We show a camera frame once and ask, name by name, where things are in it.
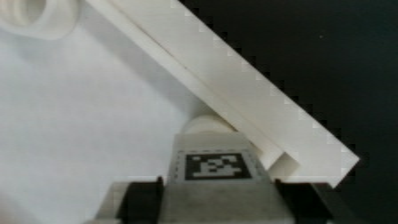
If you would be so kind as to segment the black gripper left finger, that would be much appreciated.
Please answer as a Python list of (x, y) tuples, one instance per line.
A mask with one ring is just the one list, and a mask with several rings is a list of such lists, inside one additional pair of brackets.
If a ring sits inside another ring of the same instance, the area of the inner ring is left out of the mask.
[(164, 178), (116, 182), (87, 224), (158, 224)]

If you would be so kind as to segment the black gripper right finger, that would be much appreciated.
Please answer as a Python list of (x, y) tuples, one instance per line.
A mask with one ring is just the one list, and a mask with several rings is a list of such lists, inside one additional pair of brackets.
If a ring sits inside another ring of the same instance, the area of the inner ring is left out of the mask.
[(295, 224), (359, 224), (359, 218), (327, 183), (286, 183), (275, 180), (275, 186)]

